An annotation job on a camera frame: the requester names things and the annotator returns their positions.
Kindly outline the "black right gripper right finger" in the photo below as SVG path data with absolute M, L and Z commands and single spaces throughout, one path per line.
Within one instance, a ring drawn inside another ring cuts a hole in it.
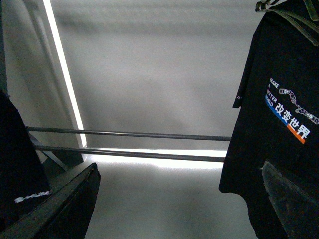
M 265 161 L 264 187 L 284 230 L 290 239 L 319 237 L 319 186 Z

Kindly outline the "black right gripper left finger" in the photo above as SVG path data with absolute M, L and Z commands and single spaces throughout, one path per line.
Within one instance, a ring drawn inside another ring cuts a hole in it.
M 99 192 L 96 163 L 86 167 L 33 211 L 9 226 L 2 239 L 83 239 Z

